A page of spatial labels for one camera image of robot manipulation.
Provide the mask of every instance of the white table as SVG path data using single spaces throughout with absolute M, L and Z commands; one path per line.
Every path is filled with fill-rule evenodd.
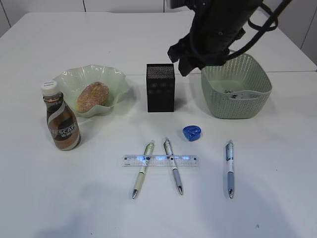
M 37 76 L 51 79 L 68 68 L 92 63 L 116 67 L 127 75 L 142 75 L 147 63 L 170 62 L 167 50 L 189 32 L 192 18 L 191 11 L 29 13 L 0 38 L 1 78 L 30 80 L 36 71 L 41 73 Z M 265 20 L 259 11 L 253 17 L 256 24 Z M 256 33 L 248 26 L 246 31 L 233 45 L 234 50 Z M 248 53 L 267 72 L 317 70 L 280 30 L 266 33 Z M 20 73 L 12 78 L 9 74 L 16 67 Z
M 128 76 L 128 100 L 106 117 L 79 119 L 82 142 L 63 152 L 46 126 L 40 92 L 46 68 L 29 70 L 0 82 L 1 237 L 317 236 L 317 73 L 269 73 L 273 93 L 246 120 L 210 116 L 198 74 L 177 76 L 174 113 L 149 114 L 145 76 Z M 181 133 L 191 124 L 203 130 L 196 142 Z M 201 167 L 180 168 L 183 196 L 169 168 L 149 168 L 132 200 L 139 169 L 121 167 L 121 156 L 142 153 L 151 139 L 155 153 L 163 153 L 165 136 L 175 153 L 198 155 Z M 235 143 L 233 200 L 224 182 L 228 139 Z

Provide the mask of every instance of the clear plastic ruler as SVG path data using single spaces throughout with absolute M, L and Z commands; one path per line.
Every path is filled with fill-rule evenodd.
M 170 161 L 175 160 L 178 167 L 199 167 L 196 155 L 124 155 L 123 167 L 169 167 Z

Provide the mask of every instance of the green basket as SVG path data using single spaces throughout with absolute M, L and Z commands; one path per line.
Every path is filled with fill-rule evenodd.
M 254 117 L 272 91 L 267 74 L 248 54 L 229 60 L 223 66 L 205 67 L 202 88 L 210 112 L 222 119 Z

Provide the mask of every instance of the light green bowl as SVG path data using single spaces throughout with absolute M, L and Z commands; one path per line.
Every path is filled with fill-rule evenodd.
M 124 73 L 112 67 L 95 64 L 68 69 L 54 80 L 58 83 L 61 92 L 64 94 L 65 102 L 76 115 L 84 118 L 108 112 L 114 107 L 120 97 L 129 91 L 129 85 L 125 80 Z M 89 84 L 94 82 L 101 82 L 108 86 L 108 101 L 103 106 L 94 106 L 86 113 L 78 113 L 75 110 L 75 106 L 79 95 Z

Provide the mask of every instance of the ballpoint pen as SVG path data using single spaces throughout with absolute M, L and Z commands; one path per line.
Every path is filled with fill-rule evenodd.
M 154 150 L 154 141 L 151 140 L 150 144 L 148 144 L 145 148 L 144 155 L 145 156 L 151 155 L 153 153 L 153 150 Z M 138 177 L 137 177 L 137 181 L 134 185 L 133 195 L 132 195 L 133 199 L 135 199 L 137 197 L 139 191 L 141 190 L 141 187 L 142 187 L 142 184 L 143 184 L 143 181 L 145 178 L 145 174 L 147 172 L 147 168 L 148 168 L 148 160 L 145 159 L 145 166 L 143 166 L 140 169 L 140 172 L 139 172 Z
M 168 159 L 169 159 L 172 171 L 173 171 L 176 187 L 177 187 L 180 195 L 183 195 L 183 185 L 182 185 L 182 181 L 180 180 L 180 175 L 179 175 L 177 165 L 175 163 L 172 145 L 170 144 L 170 141 L 167 138 L 164 142 L 164 149 L 165 149 L 165 152 L 167 155 L 171 155 Z
M 228 193 L 229 197 L 234 196 L 234 169 L 233 169 L 233 142 L 232 140 L 226 146 L 226 160 L 228 164 Z

